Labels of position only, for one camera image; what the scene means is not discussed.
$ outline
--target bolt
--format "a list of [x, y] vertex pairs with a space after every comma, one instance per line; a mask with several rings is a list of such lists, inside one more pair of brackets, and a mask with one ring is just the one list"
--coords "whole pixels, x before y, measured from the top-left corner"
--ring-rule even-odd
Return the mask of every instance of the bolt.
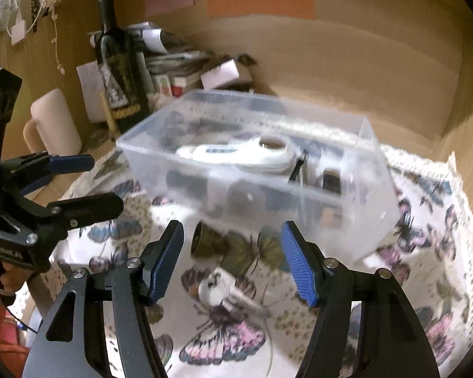
[[138, 257], [132, 257], [126, 262], [126, 266], [129, 269], [136, 269], [138, 266], [142, 264], [142, 260], [140, 260]]
[[82, 279], [82, 277], [84, 277], [86, 273], [87, 270], [84, 267], [79, 267], [78, 269], [75, 269], [75, 271], [73, 272], [73, 276], [76, 279]]
[[328, 269], [336, 269], [340, 263], [337, 259], [332, 259], [329, 257], [328, 259], [324, 260], [324, 265], [328, 267]]
[[26, 243], [27, 244], [35, 244], [39, 241], [39, 236], [38, 234], [36, 233], [30, 233], [27, 237], [26, 237]]
[[390, 279], [392, 277], [392, 272], [387, 269], [378, 269], [378, 275], [383, 279]]

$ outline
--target bottle label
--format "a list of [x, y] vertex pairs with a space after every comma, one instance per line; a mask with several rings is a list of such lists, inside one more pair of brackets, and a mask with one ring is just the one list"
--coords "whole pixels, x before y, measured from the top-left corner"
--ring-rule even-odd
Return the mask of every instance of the bottle label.
[[117, 54], [106, 58], [100, 66], [100, 72], [113, 117], [122, 119], [139, 112], [140, 105], [128, 56]]

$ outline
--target metal key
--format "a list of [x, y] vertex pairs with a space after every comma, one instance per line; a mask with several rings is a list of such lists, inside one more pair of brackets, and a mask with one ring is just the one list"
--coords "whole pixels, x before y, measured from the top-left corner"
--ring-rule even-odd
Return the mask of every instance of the metal key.
[[235, 286], [235, 281], [235, 277], [226, 270], [216, 268], [198, 287], [200, 301], [212, 307], [222, 305], [233, 314], [241, 314], [242, 310], [247, 309], [260, 318], [269, 318], [270, 310], [243, 294]]

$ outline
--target dark glass bottle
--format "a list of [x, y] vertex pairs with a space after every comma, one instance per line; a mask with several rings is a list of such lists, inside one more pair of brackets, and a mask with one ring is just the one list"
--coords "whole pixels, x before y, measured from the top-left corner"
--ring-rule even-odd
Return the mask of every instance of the dark glass bottle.
[[114, 0], [98, 0], [102, 34], [96, 59], [111, 113], [122, 134], [149, 115], [131, 38], [117, 26]]

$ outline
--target clear plastic bin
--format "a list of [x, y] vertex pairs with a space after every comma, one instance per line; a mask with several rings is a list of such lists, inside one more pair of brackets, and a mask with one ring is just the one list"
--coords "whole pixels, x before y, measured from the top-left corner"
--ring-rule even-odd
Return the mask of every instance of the clear plastic bin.
[[[183, 146], [256, 138], [286, 144], [295, 155], [287, 169], [270, 173], [259, 164], [249, 167], [242, 152], [235, 153], [239, 165], [220, 163], [232, 160], [227, 155], [200, 162], [177, 153]], [[236, 230], [258, 232], [265, 225], [279, 230], [284, 221], [294, 220], [307, 240], [342, 261], [354, 262], [374, 250], [400, 216], [368, 120], [320, 105], [195, 90], [128, 131], [117, 145], [151, 196], [167, 195]], [[245, 155], [255, 154], [250, 149]], [[303, 152], [308, 159], [291, 183]], [[333, 182], [333, 172], [339, 175], [340, 193], [322, 188]]]

